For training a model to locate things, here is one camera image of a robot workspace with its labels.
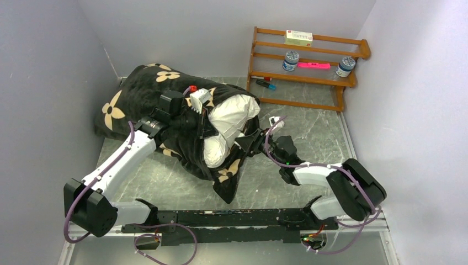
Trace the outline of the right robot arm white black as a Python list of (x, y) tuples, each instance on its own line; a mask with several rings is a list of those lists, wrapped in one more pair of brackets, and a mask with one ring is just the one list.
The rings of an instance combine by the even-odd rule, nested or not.
[(386, 190), (356, 159), (342, 163), (309, 163), (299, 158), (291, 136), (273, 140), (265, 132), (238, 137), (235, 143), (248, 155), (264, 154), (279, 167), (284, 182), (295, 186), (316, 185), (329, 188), (331, 194), (310, 201), (304, 224), (317, 229), (325, 219), (347, 215), (363, 221), (376, 211), (387, 197)]

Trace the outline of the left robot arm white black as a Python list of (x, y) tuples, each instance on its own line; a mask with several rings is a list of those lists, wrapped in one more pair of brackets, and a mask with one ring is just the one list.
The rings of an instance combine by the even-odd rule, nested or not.
[(171, 131), (190, 130), (199, 139), (217, 132), (208, 120), (211, 93), (205, 89), (163, 93), (153, 111), (137, 123), (128, 122), (130, 133), (123, 144), (97, 169), (82, 180), (70, 179), (63, 188), (66, 221), (63, 235), (78, 243), (89, 235), (102, 237), (116, 225), (132, 225), (144, 232), (161, 223), (156, 206), (136, 199), (115, 203), (109, 199), (128, 173), (153, 153)]

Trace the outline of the black pillowcase with beige flowers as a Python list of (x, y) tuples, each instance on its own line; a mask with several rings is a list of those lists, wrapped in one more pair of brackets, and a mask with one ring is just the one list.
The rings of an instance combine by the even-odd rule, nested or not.
[[(157, 106), (162, 93), (183, 93), (190, 86), (205, 88), (211, 93), (212, 100), (206, 107), (208, 115), (217, 105), (238, 94), (253, 97), (260, 106), (255, 95), (237, 85), (191, 76), (161, 63), (140, 65), (130, 73), (111, 100), (95, 116), (94, 132), (98, 136), (125, 140), (130, 132), (128, 122), (136, 122), (148, 116)], [(258, 115), (247, 122), (240, 136), (249, 135), (259, 128)], [(190, 130), (171, 131), (169, 137), (157, 148), (159, 153), (176, 158), (190, 174), (210, 181), (215, 193), (225, 203), (231, 203), (237, 191), (238, 171), (245, 159), (245, 152), (234, 144), (222, 165), (209, 168), (204, 162), (203, 150), (204, 139), (197, 138), (195, 132)]]

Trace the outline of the white pillow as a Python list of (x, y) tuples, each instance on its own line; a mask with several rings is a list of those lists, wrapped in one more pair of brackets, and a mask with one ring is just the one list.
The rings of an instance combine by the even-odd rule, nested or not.
[(218, 134), (204, 139), (203, 159), (207, 167), (216, 168), (223, 164), (235, 144), (235, 138), (243, 134), (247, 122), (259, 112), (259, 103), (243, 94), (229, 97), (211, 111), (209, 121)]

